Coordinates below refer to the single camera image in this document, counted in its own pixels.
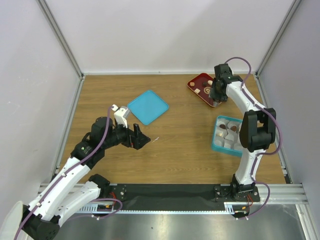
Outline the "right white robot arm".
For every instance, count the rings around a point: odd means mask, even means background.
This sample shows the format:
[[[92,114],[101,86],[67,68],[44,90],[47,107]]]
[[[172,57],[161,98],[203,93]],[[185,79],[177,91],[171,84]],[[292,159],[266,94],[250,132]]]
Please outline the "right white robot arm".
[[[227,63],[214,67],[215,78],[209,96],[217,103],[232,99],[243,114],[239,140],[243,147],[239,167],[232,176],[230,197],[246,199],[255,191],[261,158],[276,138],[276,111],[266,108],[249,93],[245,81],[234,75]]]

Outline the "blue box lid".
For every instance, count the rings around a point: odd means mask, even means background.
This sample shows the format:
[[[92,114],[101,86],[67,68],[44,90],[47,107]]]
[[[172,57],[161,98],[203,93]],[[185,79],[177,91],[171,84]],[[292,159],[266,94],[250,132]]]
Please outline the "blue box lid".
[[[146,126],[169,109],[169,105],[152,90],[147,90],[136,97],[127,107]]]

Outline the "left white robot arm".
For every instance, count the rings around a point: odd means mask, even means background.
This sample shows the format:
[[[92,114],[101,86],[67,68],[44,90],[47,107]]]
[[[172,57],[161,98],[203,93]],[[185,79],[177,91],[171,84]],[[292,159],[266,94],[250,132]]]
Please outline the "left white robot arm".
[[[62,170],[41,194],[23,206],[19,230],[34,240],[52,240],[61,226],[81,207],[94,201],[108,201],[112,205],[122,202],[111,197],[110,182],[99,174],[92,175],[85,185],[69,195],[75,184],[105,156],[105,151],[117,145],[136,150],[150,142],[137,123],[133,129],[99,117],[79,142]]]

